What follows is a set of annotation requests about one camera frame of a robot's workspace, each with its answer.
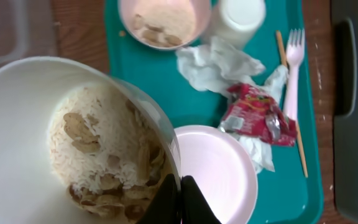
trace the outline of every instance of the pink fork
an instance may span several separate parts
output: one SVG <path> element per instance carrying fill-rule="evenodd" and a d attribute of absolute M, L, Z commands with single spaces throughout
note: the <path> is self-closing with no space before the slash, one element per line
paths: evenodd
<path fill-rule="evenodd" d="M 305 57 L 305 30 L 291 30 L 287 43 L 287 62 L 290 65 L 287 92 L 284 101 L 284 114 L 298 121 L 298 79 L 299 67 Z"/>

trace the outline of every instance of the pink plate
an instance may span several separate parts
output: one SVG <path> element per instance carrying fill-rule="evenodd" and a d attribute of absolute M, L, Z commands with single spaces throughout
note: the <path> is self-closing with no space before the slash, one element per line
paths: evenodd
<path fill-rule="evenodd" d="M 184 126 L 175 132 L 181 175 L 194 177 L 221 223 L 247 223 L 255 208 L 258 182 L 246 151 L 216 128 Z"/>

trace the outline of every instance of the red wrapper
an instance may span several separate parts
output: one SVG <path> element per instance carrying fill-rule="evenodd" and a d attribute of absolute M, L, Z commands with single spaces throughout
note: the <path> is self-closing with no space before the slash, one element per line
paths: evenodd
<path fill-rule="evenodd" d="M 228 92 L 235 95 L 237 100 L 229 106 L 221 121 L 221 128 L 259 138 L 272 145 L 295 145 L 295 121 L 284 117 L 277 102 L 269 94 L 249 84 L 236 84 Z M 267 118 L 270 119 L 271 114 L 276 117 L 275 131 L 267 125 Z"/>

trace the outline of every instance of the chopstick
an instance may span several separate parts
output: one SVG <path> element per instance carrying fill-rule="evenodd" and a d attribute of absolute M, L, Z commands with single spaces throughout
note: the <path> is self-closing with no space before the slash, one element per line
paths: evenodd
<path fill-rule="evenodd" d="M 288 68 L 287 56 L 285 55 L 285 49 L 284 49 L 284 43 L 283 43 L 283 37 L 279 30 L 276 30 L 276 39 L 277 39 L 278 49 L 280 51 L 281 64 Z M 298 122 L 296 122 L 296 131 L 298 132 L 297 140 L 298 140 L 298 148 L 299 148 L 299 154 L 301 157 L 303 173 L 304 173 L 305 177 L 308 178 L 308 176 L 309 176 L 308 175 L 308 167 L 306 165 L 306 158 L 305 158 L 305 151 L 303 150 L 301 129 L 299 128 Z"/>

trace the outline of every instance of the teal tray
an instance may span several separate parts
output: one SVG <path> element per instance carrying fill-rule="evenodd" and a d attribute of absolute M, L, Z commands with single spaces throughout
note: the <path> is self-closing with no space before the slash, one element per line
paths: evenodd
<path fill-rule="evenodd" d="M 301 0 L 266 0 L 266 6 L 266 20 L 245 48 L 245 52 L 261 60 L 267 68 L 264 74 L 255 78 L 259 84 L 280 64 L 275 31 L 280 30 L 284 40 L 287 40 L 290 29 L 303 27 Z M 189 124 L 216 127 L 219 124 L 227 108 L 226 99 L 209 91 L 194 90 L 179 74 L 173 52 L 150 49 L 130 35 L 119 36 L 125 28 L 119 19 L 117 0 L 106 0 L 105 26 L 110 69 L 114 77 L 130 82 L 150 95 L 174 127 Z M 257 204 L 249 223 L 316 223 L 323 211 L 307 61 L 306 56 L 300 68 L 298 110 L 309 178 L 303 175 L 297 146 L 273 147 L 276 172 L 262 171 L 258 175 Z"/>

